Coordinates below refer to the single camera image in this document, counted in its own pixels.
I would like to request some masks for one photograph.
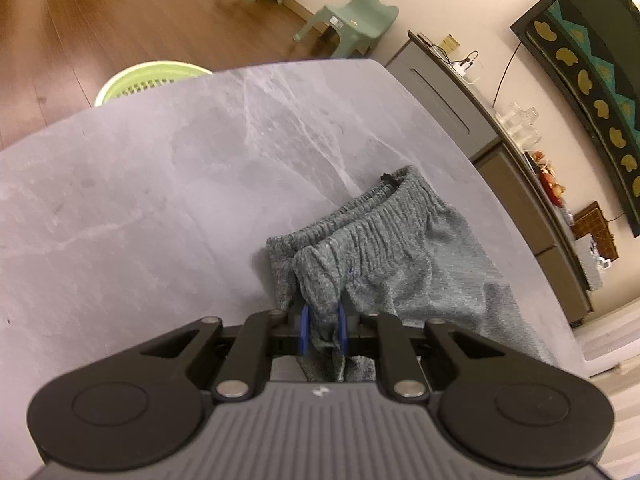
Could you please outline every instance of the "cabinet drawer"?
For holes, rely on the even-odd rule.
[[[553,247],[536,256],[536,259],[567,320],[576,321],[586,316],[591,309],[589,300],[564,253]]]
[[[444,70],[432,61],[415,43],[409,42],[404,49],[401,50],[390,64],[389,70],[394,73],[392,65],[402,63],[411,73],[411,78],[418,81],[418,85],[422,88],[422,94],[427,97],[426,101],[431,104],[425,104],[414,91],[405,87],[414,94],[427,111],[433,115],[440,123],[442,117],[442,104],[446,106],[445,113],[453,115],[457,121],[465,125],[466,133],[460,136],[460,132],[447,130],[447,126],[440,123],[444,130],[453,138],[455,143],[462,149],[465,155],[471,157],[492,142],[497,137],[494,128],[484,118],[484,115],[478,111],[476,105],[469,100],[469,97],[454,83],[450,76]],[[406,71],[402,68],[395,68],[398,72],[402,72],[402,78],[396,78],[404,85],[409,79]]]
[[[539,197],[531,190],[503,145],[496,146],[475,166],[534,254],[556,245],[553,227],[540,205]]]
[[[397,58],[387,69],[436,119],[466,156],[471,157],[482,148],[474,146],[468,126],[417,70],[409,68]]]

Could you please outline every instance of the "elastic waistband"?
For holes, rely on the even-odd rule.
[[[423,251],[426,236],[438,236],[439,219],[451,214],[416,168],[401,168],[334,215],[291,235],[300,242],[292,269],[303,296],[315,296],[320,310],[332,309],[350,281]],[[443,230],[441,236],[451,234]]]

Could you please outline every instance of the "metal screw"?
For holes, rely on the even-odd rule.
[[[249,391],[249,385],[244,381],[222,381],[218,386],[216,386],[216,391],[223,397],[233,399],[246,395]]]
[[[394,385],[394,391],[401,397],[420,397],[423,396],[427,389],[424,384],[414,380],[398,381]]]

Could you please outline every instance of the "wooden floor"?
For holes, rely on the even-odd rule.
[[[113,74],[173,59],[210,70],[327,54],[275,0],[0,0],[0,148],[89,108]]]

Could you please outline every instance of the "television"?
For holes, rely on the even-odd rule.
[[[511,30],[580,119],[640,235],[640,11],[632,0],[540,0]]]

